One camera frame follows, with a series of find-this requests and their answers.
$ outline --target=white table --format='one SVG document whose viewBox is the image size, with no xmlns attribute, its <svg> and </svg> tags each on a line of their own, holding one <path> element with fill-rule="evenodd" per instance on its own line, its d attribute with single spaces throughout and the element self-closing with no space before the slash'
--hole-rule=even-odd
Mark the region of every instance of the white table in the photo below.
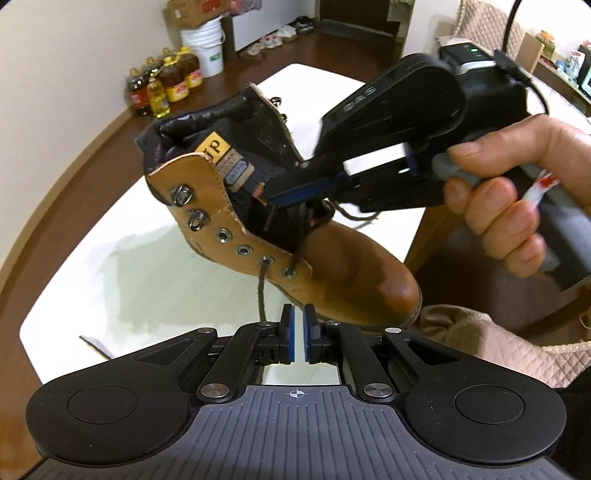
<svg viewBox="0 0 591 480">
<path fill-rule="evenodd" d="M 361 85 L 334 73 L 292 64 L 260 88 L 268 97 L 282 98 L 280 110 L 288 116 L 295 144 L 309 158 L 322 115 Z M 366 160 L 373 162 L 380 155 L 393 160 L 404 153 L 398 146 Z M 384 212 L 361 231 L 404 260 L 423 211 Z M 358 226 L 340 215 L 335 219 Z M 168 210 L 154 200 L 141 179 L 66 259 L 29 312 L 20 337 L 45 383 L 103 361 L 79 335 L 101 340 L 116 356 L 201 326 L 215 327 L 219 336 L 231 335 L 240 325 L 258 321 L 256 284 L 256 278 L 196 255 Z M 278 320 L 287 299 L 267 284 L 265 302 L 269 319 Z M 338 383 L 334 367 L 303 362 L 300 320 L 297 325 L 295 365 L 266 368 L 265 383 Z"/>
</svg>

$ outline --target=red and white label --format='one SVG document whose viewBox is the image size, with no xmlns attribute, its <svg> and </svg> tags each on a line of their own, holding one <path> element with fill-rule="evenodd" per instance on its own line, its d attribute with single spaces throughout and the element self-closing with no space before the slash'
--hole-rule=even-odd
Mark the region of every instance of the red and white label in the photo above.
<svg viewBox="0 0 591 480">
<path fill-rule="evenodd" d="M 560 180 L 556 175 L 547 170 L 542 170 L 535 180 L 534 184 L 525 192 L 523 200 L 533 203 L 538 206 L 544 198 L 546 192 L 560 184 Z"/>
<path fill-rule="evenodd" d="M 135 92 L 130 92 L 129 99 L 136 108 L 143 108 L 150 104 L 150 100 L 148 99 L 148 89 L 146 88 L 137 90 Z"/>
</svg>

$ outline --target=package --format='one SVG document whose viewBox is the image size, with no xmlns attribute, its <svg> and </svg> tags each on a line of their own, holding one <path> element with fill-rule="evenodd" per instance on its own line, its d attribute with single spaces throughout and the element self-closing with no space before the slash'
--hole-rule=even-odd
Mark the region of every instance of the package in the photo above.
<svg viewBox="0 0 591 480">
<path fill-rule="evenodd" d="M 230 10 L 230 0 L 168 0 L 168 17 L 185 30 L 197 28 Z"/>
</svg>

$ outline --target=boot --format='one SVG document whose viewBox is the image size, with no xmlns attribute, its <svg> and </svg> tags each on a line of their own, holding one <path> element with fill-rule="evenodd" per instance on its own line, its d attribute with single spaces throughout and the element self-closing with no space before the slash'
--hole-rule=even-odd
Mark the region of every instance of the boot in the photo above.
<svg viewBox="0 0 591 480">
<path fill-rule="evenodd" d="M 261 184 L 303 161 L 284 119 L 254 85 L 205 111 L 157 121 L 138 139 L 153 195 L 200 255 L 258 275 L 322 319 L 407 327 L 421 293 L 412 274 L 313 201 L 272 211 Z"/>
</svg>

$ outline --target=white sneaker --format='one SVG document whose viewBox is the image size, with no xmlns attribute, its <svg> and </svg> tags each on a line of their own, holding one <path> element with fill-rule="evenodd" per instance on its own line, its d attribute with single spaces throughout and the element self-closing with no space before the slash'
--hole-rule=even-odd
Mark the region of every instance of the white sneaker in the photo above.
<svg viewBox="0 0 591 480">
<path fill-rule="evenodd" d="M 290 41 L 297 37 L 297 32 L 291 25 L 283 25 L 283 27 L 277 29 L 277 36 L 281 37 L 283 40 Z"/>
</svg>

